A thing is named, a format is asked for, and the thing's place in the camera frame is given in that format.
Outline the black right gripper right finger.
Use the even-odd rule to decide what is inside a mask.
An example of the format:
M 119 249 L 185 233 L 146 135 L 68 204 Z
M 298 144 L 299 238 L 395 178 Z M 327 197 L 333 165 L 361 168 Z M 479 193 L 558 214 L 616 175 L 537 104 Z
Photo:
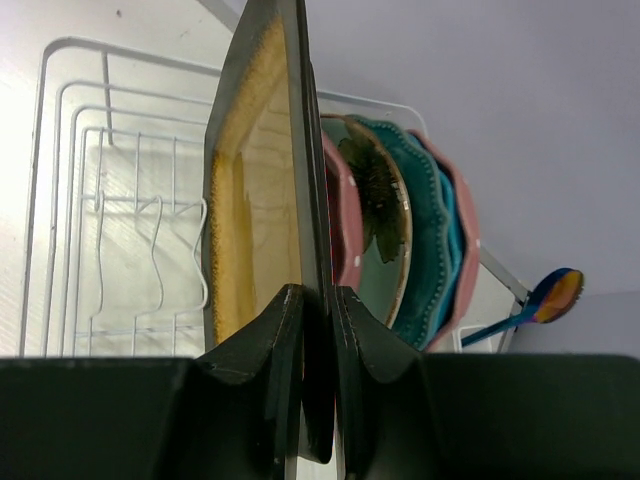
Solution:
M 343 479 L 635 479 L 639 363 L 421 353 L 331 294 Z

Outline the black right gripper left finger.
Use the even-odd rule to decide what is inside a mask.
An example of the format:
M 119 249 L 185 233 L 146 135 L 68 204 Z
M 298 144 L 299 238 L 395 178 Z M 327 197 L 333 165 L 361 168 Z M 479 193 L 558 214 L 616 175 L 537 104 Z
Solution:
M 5 479 L 292 479 L 304 298 L 284 286 L 200 358 L 1 364 Z

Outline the teal embossed plate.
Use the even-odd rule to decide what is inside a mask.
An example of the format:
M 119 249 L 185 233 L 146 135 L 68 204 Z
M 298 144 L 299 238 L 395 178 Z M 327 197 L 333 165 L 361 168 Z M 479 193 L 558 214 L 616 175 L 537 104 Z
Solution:
M 450 214 L 442 198 L 433 155 L 397 124 L 351 116 L 391 154 L 409 196 L 413 225 L 408 282 L 392 331 L 423 350 L 434 338 L 445 293 L 452 279 L 448 245 Z

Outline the pink polka dot plate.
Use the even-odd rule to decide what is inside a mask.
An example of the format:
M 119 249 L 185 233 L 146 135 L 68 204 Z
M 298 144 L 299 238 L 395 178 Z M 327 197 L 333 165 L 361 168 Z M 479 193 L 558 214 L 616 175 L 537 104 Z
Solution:
M 421 132 L 409 130 L 408 133 L 413 143 L 431 154 L 439 171 L 443 170 L 451 180 L 463 239 L 463 258 L 449 318 L 442 328 L 438 328 L 437 315 L 437 329 L 434 333 L 428 334 L 427 343 L 420 347 L 423 351 L 433 351 L 436 345 L 458 326 L 471 304 L 480 264 L 480 228 L 468 182 L 459 168 Z

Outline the light green flower plate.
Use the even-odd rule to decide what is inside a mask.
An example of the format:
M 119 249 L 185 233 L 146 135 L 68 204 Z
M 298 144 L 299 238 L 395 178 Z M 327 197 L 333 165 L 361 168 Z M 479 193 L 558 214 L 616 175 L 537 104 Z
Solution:
M 404 179 L 381 140 L 355 117 L 324 114 L 321 126 L 349 166 L 358 190 L 363 223 L 359 298 L 390 327 L 411 260 L 413 225 Z

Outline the red plate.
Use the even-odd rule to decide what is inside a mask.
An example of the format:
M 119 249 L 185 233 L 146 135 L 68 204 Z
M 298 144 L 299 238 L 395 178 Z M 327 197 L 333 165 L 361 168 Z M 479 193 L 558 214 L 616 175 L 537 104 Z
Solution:
M 322 131 L 333 281 L 359 290 L 362 275 L 363 220 L 359 192 L 352 171 Z

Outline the yellow square plate black rim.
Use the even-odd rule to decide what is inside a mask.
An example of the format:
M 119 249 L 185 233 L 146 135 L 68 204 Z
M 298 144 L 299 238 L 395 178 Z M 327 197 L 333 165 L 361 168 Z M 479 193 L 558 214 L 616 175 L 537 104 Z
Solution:
M 250 1 L 204 140 L 202 266 L 219 454 L 269 473 L 332 456 L 329 222 L 301 1 Z

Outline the blue polka dot plate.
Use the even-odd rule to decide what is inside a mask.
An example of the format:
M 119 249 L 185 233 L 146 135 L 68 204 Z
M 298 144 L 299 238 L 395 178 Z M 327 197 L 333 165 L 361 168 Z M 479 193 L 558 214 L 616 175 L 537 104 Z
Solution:
M 452 186 L 452 182 L 443 170 L 441 170 L 439 174 L 443 202 L 450 216 L 449 226 L 447 229 L 447 241 L 451 267 L 450 280 L 448 281 L 448 284 L 444 290 L 444 296 L 437 317 L 437 326 L 438 328 L 442 328 L 449 318 L 451 305 L 455 294 L 463 258 L 463 239 L 456 208 L 455 191 Z

